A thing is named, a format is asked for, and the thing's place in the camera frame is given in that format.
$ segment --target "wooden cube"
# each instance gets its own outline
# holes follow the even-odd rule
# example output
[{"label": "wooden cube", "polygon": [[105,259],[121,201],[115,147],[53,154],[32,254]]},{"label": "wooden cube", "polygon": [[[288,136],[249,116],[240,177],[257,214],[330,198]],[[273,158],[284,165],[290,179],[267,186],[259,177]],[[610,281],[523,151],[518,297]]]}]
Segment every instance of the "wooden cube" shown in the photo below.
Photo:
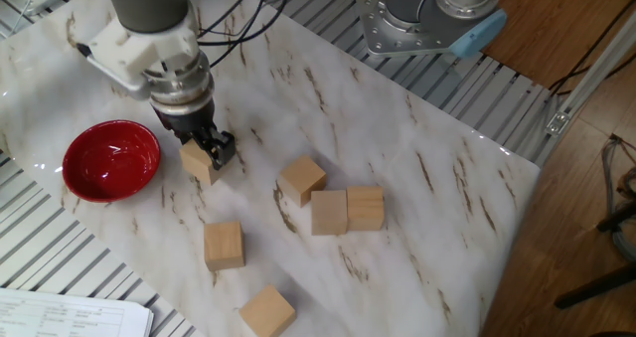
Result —
[{"label": "wooden cube", "polygon": [[199,148],[194,139],[189,140],[179,150],[181,163],[186,172],[197,177],[199,181],[213,185],[228,170],[230,162],[216,170],[212,165],[212,159],[203,149]]},{"label": "wooden cube", "polygon": [[296,319],[296,311],[268,285],[238,312],[258,337],[277,337]]},{"label": "wooden cube", "polygon": [[311,192],[325,189],[327,173],[304,155],[283,169],[277,182],[280,190],[302,207],[311,199]]},{"label": "wooden cube", "polygon": [[204,245],[208,270],[245,266],[245,245],[240,222],[205,224]]},{"label": "wooden cube", "polygon": [[347,192],[311,192],[311,235],[347,233]]},{"label": "wooden cube", "polygon": [[347,230],[380,230],[385,222],[385,198],[382,187],[347,188],[347,217]]}]

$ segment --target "white marble table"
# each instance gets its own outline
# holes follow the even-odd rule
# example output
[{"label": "white marble table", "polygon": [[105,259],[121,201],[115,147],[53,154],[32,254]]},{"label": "white marble table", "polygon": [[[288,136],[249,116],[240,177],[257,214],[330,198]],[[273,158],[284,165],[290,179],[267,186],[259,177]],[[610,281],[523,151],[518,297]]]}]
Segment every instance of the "white marble table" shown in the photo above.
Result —
[{"label": "white marble table", "polygon": [[[234,1],[194,0],[204,26]],[[255,6],[245,0],[226,27],[239,30]],[[0,149],[201,332],[247,334],[237,309],[274,283],[297,308],[290,336],[478,334],[539,168],[281,17],[213,69],[215,121],[237,137],[238,157],[201,186],[150,105],[73,49],[112,13],[108,0],[74,0],[0,45]],[[125,201],[81,201],[64,185],[64,153],[115,118],[157,135],[160,170]],[[385,187],[385,228],[312,237],[310,208],[275,186],[302,153],[327,171],[327,189]],[[203,223],[235,219],[247,266],[210,273]]]}]

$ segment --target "red bowl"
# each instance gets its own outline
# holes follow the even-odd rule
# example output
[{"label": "red bowl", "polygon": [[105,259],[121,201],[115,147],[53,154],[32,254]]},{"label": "red bowl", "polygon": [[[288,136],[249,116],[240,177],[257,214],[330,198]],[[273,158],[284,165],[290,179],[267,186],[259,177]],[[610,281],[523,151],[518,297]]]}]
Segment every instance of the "red bowl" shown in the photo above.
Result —
[{"label": "red bowl", "polygon": [[78,197],[109,203],[141,190],[159,168],[159,141],[139,123],[95,125],[71,143],[62,163],[64,181]]}]

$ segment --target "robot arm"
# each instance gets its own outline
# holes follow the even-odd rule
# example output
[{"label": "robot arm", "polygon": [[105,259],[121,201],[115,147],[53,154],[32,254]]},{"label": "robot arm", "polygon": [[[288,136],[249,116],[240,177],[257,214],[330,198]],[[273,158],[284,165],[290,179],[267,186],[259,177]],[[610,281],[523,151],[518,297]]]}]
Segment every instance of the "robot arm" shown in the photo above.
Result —
[{"label": "robot arm", "polygon": [[117,20],[78,49],[137,99],[150,99],[182,144],[194,139],[219,170],[236,153],[235,138],[213,122],[214,81],[197,44],[189,0],[111,0]]}]

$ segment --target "metal grating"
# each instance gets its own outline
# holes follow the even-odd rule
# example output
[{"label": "metal grating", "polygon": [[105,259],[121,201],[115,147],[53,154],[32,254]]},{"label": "metal grating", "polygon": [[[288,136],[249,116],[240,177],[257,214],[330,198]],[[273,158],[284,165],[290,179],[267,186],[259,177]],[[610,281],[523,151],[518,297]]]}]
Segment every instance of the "metal grating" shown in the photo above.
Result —
[{"label": "metal grating", "polygon": [[[22,19],[18,30],[68,1]],[[275,6],[280,0],[267,1]],[[354,3],[290,0],[284,14],[507,149],[544,164],[557,142],[544,134],[557,111],[545,88],[483,55],[463,60],[451,54],[372,57]],[[0,0],[1,38],[8,36],[20,10]],[[155,313],[151,336],[201,336],[1,153],[0,283],[6,288],[138,302]]]}]

